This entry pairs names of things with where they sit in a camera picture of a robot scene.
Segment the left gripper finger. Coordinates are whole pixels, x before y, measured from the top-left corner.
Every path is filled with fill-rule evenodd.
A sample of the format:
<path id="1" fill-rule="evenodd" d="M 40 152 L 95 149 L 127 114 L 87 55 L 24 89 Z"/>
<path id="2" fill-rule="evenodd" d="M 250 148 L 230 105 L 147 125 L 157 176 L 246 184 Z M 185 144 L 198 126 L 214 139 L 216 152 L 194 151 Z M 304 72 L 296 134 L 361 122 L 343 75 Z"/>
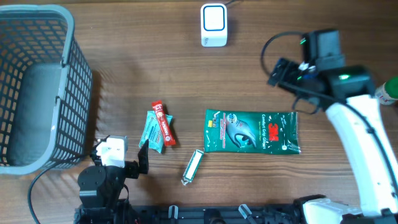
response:
<path id="1" fill-rule="evenodd" d="M 102 139 L 95 140 L 95 146 L 101 144 L 102 142 L 106 142 L 107 138 L 109 138 L 109 136 L 106 136 L 105 138 L 102 138 Z"/>
<path id="2" fill-rule="evenodd" d="M 140 174 L 148 174 L 149 171 L 148 150 L 149 150 L 149 140 L 147 139 L 138 153 Z"/>

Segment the white teal wipes pack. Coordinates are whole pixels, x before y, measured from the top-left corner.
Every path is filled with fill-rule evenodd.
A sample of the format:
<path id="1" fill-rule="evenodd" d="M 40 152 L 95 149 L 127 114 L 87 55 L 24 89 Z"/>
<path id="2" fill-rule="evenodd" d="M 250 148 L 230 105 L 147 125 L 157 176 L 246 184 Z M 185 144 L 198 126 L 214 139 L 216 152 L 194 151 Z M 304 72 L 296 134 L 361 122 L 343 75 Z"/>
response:
<path id="1" fill-rule="evenodd" d="M 153 149 L 159 153 L 162 152 L 164 148 L 164 137 L 154 111 L 147 112 L 146 124 L 139 142 L 139 147 L 142 147 L 147 140 L 149 140 L 149 149 Z"/>

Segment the red snack stick packet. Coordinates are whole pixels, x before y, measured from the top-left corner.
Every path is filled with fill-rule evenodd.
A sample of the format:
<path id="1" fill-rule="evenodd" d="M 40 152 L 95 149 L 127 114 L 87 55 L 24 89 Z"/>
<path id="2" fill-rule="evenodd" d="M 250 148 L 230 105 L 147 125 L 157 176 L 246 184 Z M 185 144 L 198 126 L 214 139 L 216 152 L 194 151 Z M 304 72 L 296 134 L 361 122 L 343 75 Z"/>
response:
<path id="1" fill-rule="evenodd" d="M 158 124 L 160 126 L 160 130 L 162 131 L 164 144 L 166 146 L 175 145 L 176 144 L 175 138 L 174 138 L 174 136 L 171 133 L 171 129 L 170 129 L 170 126 L 168 124 L 167 117 L 166 117 L 166 114 L 164 112 L 162 102 L 160 100 L 152 102 L 152 108 L 153 108 L 153 110 L 155 112 Z"/>

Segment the green white small box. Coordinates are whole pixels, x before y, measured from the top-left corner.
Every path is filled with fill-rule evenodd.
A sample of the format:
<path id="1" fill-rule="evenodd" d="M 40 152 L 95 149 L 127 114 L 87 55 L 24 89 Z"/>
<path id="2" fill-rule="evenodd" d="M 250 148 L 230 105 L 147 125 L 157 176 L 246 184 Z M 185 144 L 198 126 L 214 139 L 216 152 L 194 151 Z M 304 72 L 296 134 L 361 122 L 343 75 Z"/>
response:
<path id="1" fill-rule="evenodd" d="M 183 173 L 181 182 L 183 185 L 192 183 L 194 176 L 198 170 L 201 160 L 203 159 L 204 152 L 196 149 L 193 153 L 185 172 Z"/>

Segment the green 3M gloves package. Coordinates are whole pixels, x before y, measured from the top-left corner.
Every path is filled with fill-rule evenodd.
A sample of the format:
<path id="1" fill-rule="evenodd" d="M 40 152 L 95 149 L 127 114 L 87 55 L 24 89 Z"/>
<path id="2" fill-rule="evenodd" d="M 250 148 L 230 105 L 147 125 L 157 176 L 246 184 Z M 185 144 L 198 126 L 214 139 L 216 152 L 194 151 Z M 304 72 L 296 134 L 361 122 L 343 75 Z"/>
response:
<path id="1" fill-rule="evenodd" d="M 296 112 L 206 110 L 205 152 L 300 154 Z"/>

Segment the green lid jar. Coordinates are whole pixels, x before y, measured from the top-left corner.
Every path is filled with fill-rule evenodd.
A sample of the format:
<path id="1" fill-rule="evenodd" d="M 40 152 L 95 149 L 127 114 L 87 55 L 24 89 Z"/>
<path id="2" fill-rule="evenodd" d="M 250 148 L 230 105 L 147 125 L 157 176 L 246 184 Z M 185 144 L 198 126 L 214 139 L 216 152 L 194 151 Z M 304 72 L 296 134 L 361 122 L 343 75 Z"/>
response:
<path id="1" fill-rule="evenodd" d="M 375 97 L 382 105 L 393 105 L 397 101 L 398 78 L 394 77 L 383 83 L 375 91 Z"/>

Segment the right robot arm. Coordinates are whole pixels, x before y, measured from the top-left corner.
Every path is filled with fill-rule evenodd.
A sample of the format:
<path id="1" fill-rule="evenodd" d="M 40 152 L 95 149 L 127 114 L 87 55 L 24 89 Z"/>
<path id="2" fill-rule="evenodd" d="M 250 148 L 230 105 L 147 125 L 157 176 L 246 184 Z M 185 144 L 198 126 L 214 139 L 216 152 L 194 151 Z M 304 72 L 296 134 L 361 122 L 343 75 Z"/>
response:
<path id="1" fill-rule="evenodd" d="M 397 159 L 384 129 L 375 85 L 362 65 L 347 66 L 336 29 L 300 33 L 303 62 L 281 58 L 268 83 L 324 111 L 356 180 L 358 208 L 323 195 L 295 201 L 302 223 L 396 223 Z"/>

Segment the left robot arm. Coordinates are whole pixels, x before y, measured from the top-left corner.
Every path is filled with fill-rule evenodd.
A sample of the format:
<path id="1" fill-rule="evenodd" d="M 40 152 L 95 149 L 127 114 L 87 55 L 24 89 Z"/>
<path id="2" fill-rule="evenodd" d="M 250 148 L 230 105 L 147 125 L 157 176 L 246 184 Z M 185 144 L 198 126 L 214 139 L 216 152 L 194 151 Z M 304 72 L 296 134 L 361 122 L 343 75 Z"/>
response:
<path id="1" fill-rule="evenodd" d="M 90 152 L 94 162 L 78 176 L 81 205 L 75 210 L 74 222 L 91 223 L 140 223 L 129 199 L 120 198 L 127 190 L 126 179 L 137 179 L 149 171 L 149 141 L 138 152 L 137 161 L 126 161 L 128 138 L 109 135 L 99 139 Z"/>

